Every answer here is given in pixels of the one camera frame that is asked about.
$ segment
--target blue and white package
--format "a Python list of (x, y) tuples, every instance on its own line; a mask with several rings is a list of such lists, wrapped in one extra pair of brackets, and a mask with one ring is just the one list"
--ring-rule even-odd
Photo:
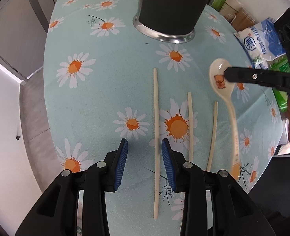
[(271, 18), (235, 33), (235, 36), (248, 52), (255, 68), (268, 69), (267, 61), (285, 54)]

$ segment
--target screw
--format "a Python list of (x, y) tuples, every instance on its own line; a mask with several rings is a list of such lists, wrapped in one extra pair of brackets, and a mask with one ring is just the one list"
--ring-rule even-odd
[(62, 175), (62, 176), (68, 176), (70, 173), (71, 173), (71, 172), (70, 172), (69, 170), (63, 170), (63, 171), (61, 172), (61, 175)]
[(105, 163), (104, 161), (100, 161), (100, 162), (97, 163), (97, 167), (99, 167), (99, 168), (103, 168), (106, 165), (107, 165), (107, 163)]
[(193, 167), (193, 164), (191, 163), (191, 162), (185, 162), (185, 163), (183, 163), (183, 166), (185, 167), (185, 168), (187, 168), (187, 169), (190, 169), (190, 168), (192, 168)]
[(219, 171), (219, 174), (223, 177), (227, 177), (228, 176), (228, 172), (226, 170), (221, 170)]

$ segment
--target door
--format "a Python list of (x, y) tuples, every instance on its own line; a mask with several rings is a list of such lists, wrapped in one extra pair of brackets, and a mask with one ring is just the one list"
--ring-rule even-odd
[(0, 63), (22, 80), (43, 66), (48, 26), (56, 0), (0, 2)]

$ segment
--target white spoon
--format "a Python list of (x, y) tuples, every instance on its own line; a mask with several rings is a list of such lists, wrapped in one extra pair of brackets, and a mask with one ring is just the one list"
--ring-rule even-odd
[(215, 60), (209, 68), (209, 81), (213, 90), (225, 101), (228, 108), (233, 148), (230, 174), (235, 180), (238, 180), (240, 176), (239, 137), (236, 111), (231, 101), (231, 94), (235, 84), (228, 82), (224, 78), (224, 72), (228, 67), (232, 66), (227, 60), (222, 58)]

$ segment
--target light blue tablecloth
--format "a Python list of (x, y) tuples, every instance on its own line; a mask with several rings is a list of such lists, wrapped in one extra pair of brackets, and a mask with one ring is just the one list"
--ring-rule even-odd
[[(138, 32), (132, 24), (137, 7), (138, 0), (57, 0), (44, 58), (48, 119), (58, 157), (74, 172), (103, 160), (107, 152), (118, 148), (121, 138), (128, 139), (121, 187), (116, 194), (106, 194), (111, 235), (176, 236), (183, 195), (171, 191), (163, 163), (159, 218), (152, 218), (152, 69), (158, 69), (160, 134), (186, 158), (187, 92), (192, 93), (194, 163), (202, 169), (207, 165), (213, 106), (218, 101), (211, 169), (217, 172), (229, 169), (231, 134), (227, 107), (211, 89), (208, 69), (220, 57), (240, 67), (248, 67), (250, 60), (234, 37), (234, 29), (209, 6), (195, 27), (195, 38), (181, 45), (162, 43)], [(174, 16), (186, 18), (181, 11)], [(271, 89), (239, 84), (232, 101), (240, 136), (239, 183), (249, 191), (278, 144), (281, 118)]]

